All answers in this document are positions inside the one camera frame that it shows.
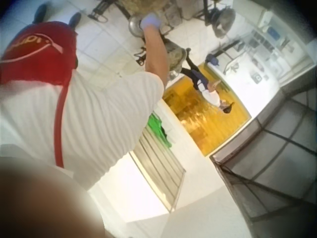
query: woman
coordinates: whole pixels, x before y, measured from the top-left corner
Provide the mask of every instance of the woman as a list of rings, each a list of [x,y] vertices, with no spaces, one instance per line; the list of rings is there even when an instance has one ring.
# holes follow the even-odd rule
[[[194,84],[194,88],[201,92],[202,96],[213,106],[219,108],[224,113],[228,114],[232,110],[234,103],[227,103],[224,100],[221,100],[219,94],[216,91],[216,87],[221,80],[217,82],[209,82],[209,80],[200,72],[199,68],[194,65],[194,63],[189,58],[190,48],[187,48],[187,57],[186,61],[190,66],[190,69],[182,68],[181,73],[189,77]]]

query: shoe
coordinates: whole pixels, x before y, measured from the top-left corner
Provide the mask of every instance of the shoe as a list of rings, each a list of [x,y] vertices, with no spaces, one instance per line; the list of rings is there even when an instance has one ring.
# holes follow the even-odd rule
[[[73,29],[73,30],[75,30],[75,28],[76,28],[76,26],[79,24],[79,22],[80,22],[80,19],[81,19],[81,13],[80,12],[78,12],[78,13],[76,13],[75,15],[73,15],[72,17],[71,17],[71,19],[69,20],[69,26]]]
[[[39,6],[39,8],[35,12],[33,24],[44,22],[47,8],[48,6],[46,3]]]

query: white t-shirt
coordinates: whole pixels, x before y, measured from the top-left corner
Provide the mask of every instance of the white t-shirt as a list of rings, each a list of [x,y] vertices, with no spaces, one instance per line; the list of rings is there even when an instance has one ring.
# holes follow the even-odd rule
[[[209,90],[204,87],[201,80],[198,80],[197,84],[198,84],[198,89],[202,93],[203,97],[213,106],[220,107],[221,101],[216,90],[214,90],[213,92],[209,92]]]
[[[55,165],[53,128],[61,86],[13,81],[0,87],[0,146],[5,156],[26,157]],[[134,149],[154,106],[162,98],[160,78],[139,72],[104,90],[75,70],[62,118],[64,167],[90,188],[127,152]]]

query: hand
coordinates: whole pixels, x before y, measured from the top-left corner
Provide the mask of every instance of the hand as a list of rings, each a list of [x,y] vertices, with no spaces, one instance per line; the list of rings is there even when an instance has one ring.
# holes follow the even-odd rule
[[[151,25],[159,30],[161,24],[162,22],[160,18],[155,13],[151,12],[141,20],[140,27],[144,30],[146,27]]]

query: green object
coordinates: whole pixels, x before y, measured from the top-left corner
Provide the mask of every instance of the green object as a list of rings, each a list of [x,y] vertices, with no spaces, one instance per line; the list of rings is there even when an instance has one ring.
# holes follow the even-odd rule
[[[172,144],[167,140],[164,129],[162,128],[162,121],[154,113],[149,117],[148,126],[151,131],[154,132],[155,136],[161,139],[168,148],[172,147]]]

